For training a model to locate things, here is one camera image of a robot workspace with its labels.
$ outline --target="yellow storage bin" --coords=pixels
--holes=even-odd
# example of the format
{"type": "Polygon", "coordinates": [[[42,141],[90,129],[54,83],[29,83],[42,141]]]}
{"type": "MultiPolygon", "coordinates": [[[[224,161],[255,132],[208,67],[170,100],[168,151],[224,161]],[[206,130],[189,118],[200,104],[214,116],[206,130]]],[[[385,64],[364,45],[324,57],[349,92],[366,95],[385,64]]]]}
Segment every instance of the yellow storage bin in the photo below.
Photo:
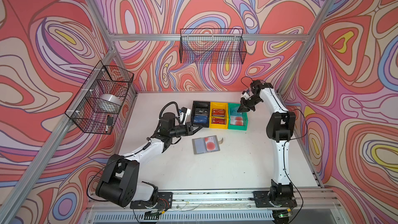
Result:
{"type": "Polygon", "coordinates": [[[210,128],[220,128],[220,129],[228,129],[228,103],[224,102],[210,102],[210,120],[209,120],[209,127],[210,128]],[[225,110],[225,117],[217,117],[215,118],[222,118],[225,119],[225,125],[223,124],[213,124],[213,109],[224,109],[225,110]]]}

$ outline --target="aluminum frame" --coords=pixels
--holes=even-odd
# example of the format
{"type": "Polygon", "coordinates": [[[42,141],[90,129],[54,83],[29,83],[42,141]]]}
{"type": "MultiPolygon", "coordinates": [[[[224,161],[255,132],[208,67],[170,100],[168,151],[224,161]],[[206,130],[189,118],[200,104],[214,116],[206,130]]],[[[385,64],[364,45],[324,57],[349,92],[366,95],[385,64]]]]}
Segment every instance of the aluminum frame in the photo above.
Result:
{"type": "MultiPolygon", "coordinates": [[[[245,41],[302,41],[304,42],[293,62],[289,66],[285,76],[282,79],[281,85],[286,87],[289,83],[292,76],[296,73],[297,66],[301,63],[304,58],[304,54],[306,50],[309,48],[312,40],[314,39],[316,32],[320,28],[322,22],[325,20],[327,13],[329,12],[331,6],[334,4],[336,0],[325,0],[324,4],[321,6],[320,12],[317,14],[314,23],[311,26],[311,29],[308,34],[244,34],[245,41]]],[[[101,34],[109,48],[106,56],[103,59],[103,63],[108,65],[110,64],[113,57],[115,57],[115,62],[118,66],[125,68],[125,65],[120,57],[120,54],[117,52],[114,42],[115,41],[178,41],[180,35],[176,34],[178,39],[176,40],[175,34],[111,34],[109,29],[107,28],[104,19],[99,11],[98,5],[95,0],[86,0],[87,5],[89,7],[90,12],[94,20],[96,21],[101,34]]],[[[88,79],[86,86],[90,86],[92,83],[92,79],[88,79]]],[[[136,98],[137,94],[132,87],[132,92],[136,98]]],[[[73,102],[72,106],[78,104],[81,98],[84,96],[83,93],[79,93],[76,97],[76,100],[73,102]]],[[[54,155],[57,147],[65,137],[67,131],[72,126],[72,121],[69,120],[68,117],[64,116],[62,120],[58,123],[57,127],[54,129],[50,137],[47,139],[45,144],[42,146],[36,157],[30,163],[29,167],[22,175],[21,179],[17,182],[16,186],[12,189],[12,191],[7,196],[6,200],[3,202],[2,208],[0,209],[0,223],[8,224],[13,221],[13,218],[17,214],[19,208],[23,205],[26,197],[29,195],[32,190],[34,184],[37,182],[41,173],[47,166],[49,160],[54,155]]]]}

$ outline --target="black mounting plate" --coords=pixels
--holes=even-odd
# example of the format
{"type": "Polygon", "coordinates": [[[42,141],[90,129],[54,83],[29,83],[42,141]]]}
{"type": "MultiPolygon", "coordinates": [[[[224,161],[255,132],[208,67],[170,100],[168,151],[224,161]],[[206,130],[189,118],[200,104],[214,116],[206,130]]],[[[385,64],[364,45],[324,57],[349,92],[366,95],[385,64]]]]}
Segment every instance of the black mounting plate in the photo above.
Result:
{"type": "MultiPolygon", "coordinates": [[[[269,196],[268,196],[269,191],[254,191],[254,202],[256,203],[257,208],[273,208],[275,207],[269,202],[269,196]]],[[[288,208],[294,208],[297,207],[297,202],[294,197],[291,199],[284,201],[285,203],[282,204],[281,207],[288,207],[288,208]]]]}
{"type": "Polygon", "coordinates": [[[159,192],[158,193],[158,202],[154,208],[147,208],[145,205],[141,204],[141,201],[133,201],[130,204],[131,209],[164,209],[164,208],[172,208],[172,201],[173,201],[173,192],[159,192]],[[160,200],[159,198],[162,198],[167,201],[168,204],[166,204],[163,200],[160,200]]]}

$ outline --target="green storage bin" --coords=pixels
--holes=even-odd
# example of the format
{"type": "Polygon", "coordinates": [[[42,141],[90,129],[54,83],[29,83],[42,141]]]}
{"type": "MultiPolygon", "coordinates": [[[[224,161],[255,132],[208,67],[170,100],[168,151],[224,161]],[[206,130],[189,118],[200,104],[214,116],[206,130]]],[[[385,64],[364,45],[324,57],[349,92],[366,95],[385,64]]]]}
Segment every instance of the green storage bin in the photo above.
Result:
{"type": "Polygon", "coordinates": [[[231,125],[231,110],[238,108],[239,106],[240,106],[240,104],[237,104],[237,103],[228,103],[228,129],[246,131],[248,129],[248,114],[247,114],[247,112],[242,113],[243,126],[231,125]]]}

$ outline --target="robotic arm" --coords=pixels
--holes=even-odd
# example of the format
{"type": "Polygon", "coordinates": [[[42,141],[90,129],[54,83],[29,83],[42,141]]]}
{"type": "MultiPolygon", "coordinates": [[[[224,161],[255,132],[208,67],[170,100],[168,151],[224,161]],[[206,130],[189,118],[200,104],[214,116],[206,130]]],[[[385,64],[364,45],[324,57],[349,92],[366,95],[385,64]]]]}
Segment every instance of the robotic arm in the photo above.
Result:
{"type": "Polygon", "coordinates": [[[271,118],[266,127],[267,136],[275,140],[273,142],[274,175],[271,180],[270,192],[267,197],[259,202],[269,202],[274,207],[280,207],[283,203],[287,203],[287,206],[290,207],[296,207],[293,185],[289,179],[288,160],[289,141],[293,135],[296,114],[283,106],[279,98],[276,97],[271,83],[255,80],[250,84],[250,88],[253,95],[249,96],[247,92],[242,93],[238,112],[255,111],[255,105],[264,102],[271,113],[271,118]]]}
{"type": "Polygon", "coordinates": [[[185,122],[190,111],[185,107],[178,109],[176,102],[166,104],[159,114],[158,126],[153,135],[147,138],[147,143],[123,156],[114,154],[109,158],[98,182],[96,195],[121,207],[127,206],[132,200],[141,201],[148,207],[155,205],[158,201],[158,188],[150,183],[137,182],[140,164],[163,153],[170,145],[179,142],[182,136],[193,135],[202,128],[185,122]],[[163,114],[171,104],[176,105],[178,118],[174,113],[163,114]],[[172,143],[174,137],[180,139],[172,143]]]}

